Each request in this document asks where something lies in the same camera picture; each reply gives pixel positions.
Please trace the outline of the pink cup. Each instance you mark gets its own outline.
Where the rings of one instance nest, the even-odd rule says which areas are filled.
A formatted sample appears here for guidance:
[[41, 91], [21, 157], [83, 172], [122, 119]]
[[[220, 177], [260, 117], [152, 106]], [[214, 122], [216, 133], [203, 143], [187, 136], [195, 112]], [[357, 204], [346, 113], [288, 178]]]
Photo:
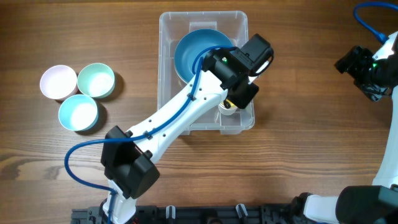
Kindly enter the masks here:
[[224, 107], [223, 103], [220, 103], [220, 104], [218, 105], [218, 109], [219, 109], [220, 113], [223, 114], [223, 115], [225, 115], [225, 116], [230, 116], [230, 115], [234, 114], [235, 111], [237, 110], [237, 109], [236, 109], [236, 110], [227, 110], [227, 109]]

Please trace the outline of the dark blue bowl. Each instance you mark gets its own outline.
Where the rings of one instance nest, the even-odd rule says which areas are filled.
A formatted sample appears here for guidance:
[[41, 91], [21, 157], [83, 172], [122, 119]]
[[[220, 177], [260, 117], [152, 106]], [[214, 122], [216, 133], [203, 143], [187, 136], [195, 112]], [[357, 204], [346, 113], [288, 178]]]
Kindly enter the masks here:
[[219, 47], [232, 47], [233, 43], [223, 33], [214, 29], [198, 29], [184, 36], [177, 44], [174, 53], [175, 69], [180, 79], [188, 83], [194, 76], [200, 57], [212, 49]]

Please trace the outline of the mint green bowl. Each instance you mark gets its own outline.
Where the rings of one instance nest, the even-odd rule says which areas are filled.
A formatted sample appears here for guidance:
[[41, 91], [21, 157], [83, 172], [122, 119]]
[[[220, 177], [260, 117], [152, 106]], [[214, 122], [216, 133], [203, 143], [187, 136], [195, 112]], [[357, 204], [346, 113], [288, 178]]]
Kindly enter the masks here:
[[113, 70], [103, 63], [92, 63], [84, 67], [77, 77], [80, 92], [92, 98], [106, 98], [116, 85]]

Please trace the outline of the light blue bowl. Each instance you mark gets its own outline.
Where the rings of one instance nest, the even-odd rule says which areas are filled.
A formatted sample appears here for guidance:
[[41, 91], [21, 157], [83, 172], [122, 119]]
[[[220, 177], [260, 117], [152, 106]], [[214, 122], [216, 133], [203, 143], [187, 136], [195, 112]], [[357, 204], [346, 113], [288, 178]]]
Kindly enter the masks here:
[[92, 128], [98, 120], [96, 101], [86, 95], [73, 95], [60, 106], [58, 120], [70, 131], [86, 131]]

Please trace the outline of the pink bowl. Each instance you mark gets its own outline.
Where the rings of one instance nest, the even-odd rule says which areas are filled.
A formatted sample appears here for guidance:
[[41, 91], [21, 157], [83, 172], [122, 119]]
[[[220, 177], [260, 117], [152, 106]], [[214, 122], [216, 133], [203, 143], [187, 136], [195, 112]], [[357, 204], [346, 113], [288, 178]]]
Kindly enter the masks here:
[[40, 79], [40, 90], [52, 100], [66, 100], [78, 91], [77, 74], [66, 65], [50, 67]]

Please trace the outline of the yellow cup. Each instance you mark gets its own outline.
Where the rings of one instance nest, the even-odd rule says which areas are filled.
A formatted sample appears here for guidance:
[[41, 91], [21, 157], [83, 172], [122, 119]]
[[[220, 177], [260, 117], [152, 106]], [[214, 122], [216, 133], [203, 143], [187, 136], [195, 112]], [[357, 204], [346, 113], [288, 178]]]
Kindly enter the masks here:
[[236, 110], [238, 107], [228, 99], [223, 101], [223, 105], [227, 110]]

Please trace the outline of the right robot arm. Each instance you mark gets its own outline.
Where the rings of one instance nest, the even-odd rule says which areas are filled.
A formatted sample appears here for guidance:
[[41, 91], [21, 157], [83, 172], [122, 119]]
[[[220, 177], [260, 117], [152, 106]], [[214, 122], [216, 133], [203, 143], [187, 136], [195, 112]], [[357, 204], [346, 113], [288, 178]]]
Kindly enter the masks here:
[[294, 146], [299, 176], [292, 192], [338, 195], [349, 185], [369, 185], [387, 142], [391, 103], [369, 101], [347, 74], [333, 66], [297, 75], [300, 118]]

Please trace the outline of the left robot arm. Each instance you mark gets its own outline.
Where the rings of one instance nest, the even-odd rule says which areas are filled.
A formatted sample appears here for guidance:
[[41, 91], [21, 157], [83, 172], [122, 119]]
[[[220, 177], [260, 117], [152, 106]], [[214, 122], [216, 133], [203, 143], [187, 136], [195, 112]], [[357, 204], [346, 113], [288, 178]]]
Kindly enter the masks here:
[[127, 132], [115, 126], [106, 134], [101, 163], [111, 192], [103, 211], [108, 223], [127, 223], [136, 201], [160, 176], [156, 163], [195, 120], [225, 100], [244, 109], [259, 91], [250, 81], [264, 72], [274, 51], [253, 35], [242, 47], [216, 45], [201, 50], [193, 78], [160, 110]]

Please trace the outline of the clear plastic storage container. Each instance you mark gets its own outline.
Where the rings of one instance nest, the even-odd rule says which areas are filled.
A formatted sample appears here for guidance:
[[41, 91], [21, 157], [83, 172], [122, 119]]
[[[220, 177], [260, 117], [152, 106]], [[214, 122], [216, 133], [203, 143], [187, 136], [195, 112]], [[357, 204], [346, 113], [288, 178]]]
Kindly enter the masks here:
[[[161, 109], [186, 83], [180, 79], [174, 65], [174, 53], [180, 40], [198, 29], [222, 32], [233, 45], [241, 47], [249, 40], [248, 18], [243, 11], [165, 12], [159, 17], [159, 64], [157, 108]], [[219, 131], [221, 134], [239, 134], [255, 124], [254, 103], [246, 109], [223, 115], [214, 107], [184, 132]]]

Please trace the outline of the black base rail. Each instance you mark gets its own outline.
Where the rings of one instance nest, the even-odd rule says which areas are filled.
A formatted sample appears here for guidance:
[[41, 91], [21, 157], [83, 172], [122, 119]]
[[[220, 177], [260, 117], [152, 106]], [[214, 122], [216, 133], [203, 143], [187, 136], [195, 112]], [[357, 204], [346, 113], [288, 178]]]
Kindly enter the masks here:
[[264, 204], [247, 207], [243, 204], [227, 207], [168, 207], [138, 206], [128, 223], [312, 223], [298, 210], [287, 204]]

